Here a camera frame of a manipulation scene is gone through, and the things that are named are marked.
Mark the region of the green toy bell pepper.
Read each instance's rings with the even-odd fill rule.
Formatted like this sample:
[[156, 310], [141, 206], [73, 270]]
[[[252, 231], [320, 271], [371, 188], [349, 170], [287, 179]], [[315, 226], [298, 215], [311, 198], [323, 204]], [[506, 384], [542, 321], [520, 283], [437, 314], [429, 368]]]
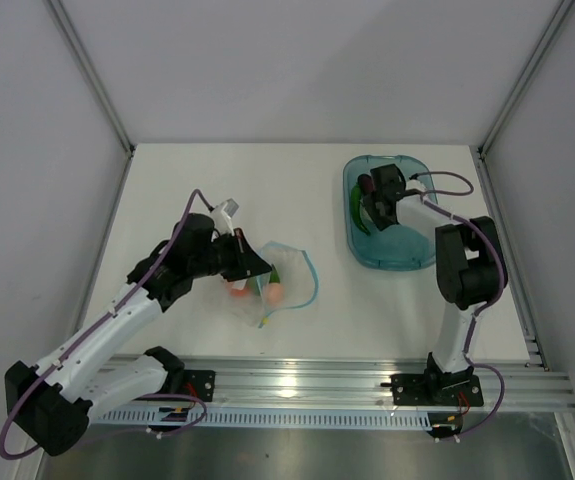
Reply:
[[264, 289], [270, 284], [280, 284], [280, 275], [275, 265], [272, 266], [271, 271], [258, 275], [251, 279], [251, 289], [257, 296], [263, 294]]

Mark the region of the orange toy pumpkin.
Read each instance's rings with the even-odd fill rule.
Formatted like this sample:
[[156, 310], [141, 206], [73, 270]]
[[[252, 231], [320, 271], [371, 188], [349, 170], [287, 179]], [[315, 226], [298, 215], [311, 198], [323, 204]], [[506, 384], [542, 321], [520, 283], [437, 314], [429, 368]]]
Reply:
[[244, 298], [250, 294], [250, 290], [247, 287], [242, 287], [240, 289], [231, 287], [230, 294], [235, 298]]

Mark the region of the peach toy egg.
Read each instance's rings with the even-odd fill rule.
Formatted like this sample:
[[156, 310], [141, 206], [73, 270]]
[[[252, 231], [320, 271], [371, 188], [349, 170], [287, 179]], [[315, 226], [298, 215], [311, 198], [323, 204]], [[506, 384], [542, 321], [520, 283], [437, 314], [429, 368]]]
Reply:
[[279, 305], [284, 299], [284, 287], [280, 283], [268, 283], [263, 289], [263, 295], [270, 306]]

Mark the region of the clear zip bag blue zipper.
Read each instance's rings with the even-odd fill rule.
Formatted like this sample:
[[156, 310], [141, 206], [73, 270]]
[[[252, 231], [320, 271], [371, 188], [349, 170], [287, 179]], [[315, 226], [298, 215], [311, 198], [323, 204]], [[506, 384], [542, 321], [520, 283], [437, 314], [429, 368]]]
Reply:
[[[298, 310], [311, 305], [319, 292], [317, 271], [305, 250], [279, 242], [268, 242], [259, 251], [259, 255], [272, 266], [275, 265], [284, 287], [284, 299], [276, 306], [266, 303], [264, 295], [257, 296], [251, 289], [251, 279], [227, 284], [225, 297], [226, 309], [235, 318], [249, 326], [263, 328], [279, 312]], [[235, 298], [230, 288], [247, 287], [250, 294], [244, 298]]]

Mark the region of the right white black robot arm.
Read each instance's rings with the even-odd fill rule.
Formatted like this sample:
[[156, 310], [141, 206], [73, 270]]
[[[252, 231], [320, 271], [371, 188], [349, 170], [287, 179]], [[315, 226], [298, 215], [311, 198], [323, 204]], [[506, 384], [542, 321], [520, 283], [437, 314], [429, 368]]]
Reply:
[[472, 393], [478, 378], [470, 350], [482, 313], [497, 303], [507, 286], [498, 232], [488, 216], [467, 219], [431, 199], [454, 191], [426, 189], [422, 172], [406, 178], [394, 164], [361, 174], [360, 210], [380, 231], [404, 226], [434, 247], [438, 290], [445, 302], [437, 343], [421, 375], [394, 375], [394, 403], [447, 405]]

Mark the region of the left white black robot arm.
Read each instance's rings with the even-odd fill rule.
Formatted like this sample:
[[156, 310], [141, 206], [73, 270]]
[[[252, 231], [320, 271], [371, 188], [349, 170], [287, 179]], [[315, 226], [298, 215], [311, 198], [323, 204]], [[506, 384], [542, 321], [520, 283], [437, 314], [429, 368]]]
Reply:
[[185, 364], [167, 349], [146, 350], [111, 372], [105, 363], [136, 333], [187, 295], [201, 278], [235, 283], [270, 273], [239, 228], [220, 232], [210, 216], [188, 213], [128, 274], [97, 320], [33, 365], [21, 361], [5, 373], [8, 418], [50, 456], [76, 445], [90, 423], [133, 400], [203, 404], [185, 388]]

